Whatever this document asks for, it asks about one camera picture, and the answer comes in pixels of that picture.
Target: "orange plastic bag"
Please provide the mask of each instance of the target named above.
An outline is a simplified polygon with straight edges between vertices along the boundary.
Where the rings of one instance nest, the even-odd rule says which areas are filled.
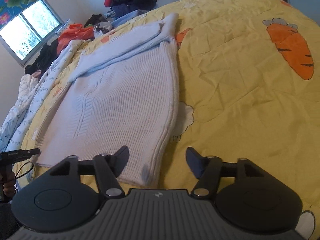
[[[65,49],[72,40],[88,40],[94,37],[93,26],[82,28],[82,24],[71,24],[58,38],[57,55]]]

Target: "gray ribbed plate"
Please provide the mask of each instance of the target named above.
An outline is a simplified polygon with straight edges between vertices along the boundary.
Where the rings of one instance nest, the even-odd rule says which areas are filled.
[[[294,230],[272,236],[243,232],[226,223],[210,202],[195,200],[186,190],[142,189],[108,200],[92,220],[74,230],[43,234],[22,228],[10,239],[303,240]]]

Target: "sweater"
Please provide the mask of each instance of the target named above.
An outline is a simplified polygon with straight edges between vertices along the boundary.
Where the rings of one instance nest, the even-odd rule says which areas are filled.
[[[69,155],[91,160],[127,145],[130,157],[119,179],[157,185],[178,109],[177,19],[174,13],[138,26],[81,55],[49,126],[38,132],[39,165],[51,167]]]

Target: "window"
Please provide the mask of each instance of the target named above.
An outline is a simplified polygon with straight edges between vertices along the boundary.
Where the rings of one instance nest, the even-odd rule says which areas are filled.
[[[0,30],[1,41],[24,65],[60,26],[61,21],[39,0]]]

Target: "yellow bedsheet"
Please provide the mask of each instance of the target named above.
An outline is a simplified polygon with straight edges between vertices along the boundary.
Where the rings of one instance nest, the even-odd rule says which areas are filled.
[[[171,12],[179,13],[180,105],[158,187],[193,188],[196,179],[185,162],[188,146],[225,162],[246,157],[299,194],[303,210],[312,214],[310,223],[315,216],[311,239],[316,239],[320,236],[319,26],[281,0],[182,0],[135,18],[112,35]],[[89,43],[84,53],[101,44]],[[80,53],[37,112],[23,149],[34,147],[34,134],[76,68]],[[44,171],[36,167],[34,176]],[[96,189],[92,177],[82,181]],[[230,182],[222,180],[221,186]]]

